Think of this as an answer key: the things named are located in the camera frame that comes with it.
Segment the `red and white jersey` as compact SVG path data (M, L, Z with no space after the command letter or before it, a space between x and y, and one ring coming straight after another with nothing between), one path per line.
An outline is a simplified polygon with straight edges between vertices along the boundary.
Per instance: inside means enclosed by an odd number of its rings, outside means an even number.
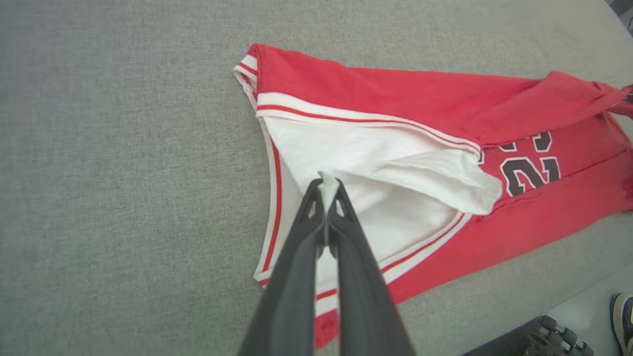
M394 304L633 211L633 86L346 67L253 44L233 73L265 137L265 288L310 183L325 245L315 348L339 336L327 211L343 184Z

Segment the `black wheeled base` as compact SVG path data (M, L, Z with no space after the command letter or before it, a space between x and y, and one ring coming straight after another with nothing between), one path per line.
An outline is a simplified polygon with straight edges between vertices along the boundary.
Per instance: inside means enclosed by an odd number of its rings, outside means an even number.
M595 356L574 331L541 315L462 356Z

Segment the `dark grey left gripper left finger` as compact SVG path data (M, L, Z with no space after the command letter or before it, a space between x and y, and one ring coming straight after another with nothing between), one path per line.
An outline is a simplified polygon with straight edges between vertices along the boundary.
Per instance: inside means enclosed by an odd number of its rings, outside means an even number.
M308 185L237 356L314 356L316 268L325 246L322 183Z

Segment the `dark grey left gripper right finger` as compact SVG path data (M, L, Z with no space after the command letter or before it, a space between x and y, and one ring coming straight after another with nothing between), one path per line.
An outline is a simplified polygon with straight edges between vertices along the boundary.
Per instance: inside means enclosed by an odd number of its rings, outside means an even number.
M416 356L343 184L327 211L338 265L339 356Z

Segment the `dark blue sneaker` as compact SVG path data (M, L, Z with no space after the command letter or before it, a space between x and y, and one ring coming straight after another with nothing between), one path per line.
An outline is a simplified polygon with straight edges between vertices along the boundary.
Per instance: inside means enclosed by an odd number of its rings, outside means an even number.
M613 295L610 302L610 320L620 356L633 356L633 295Z

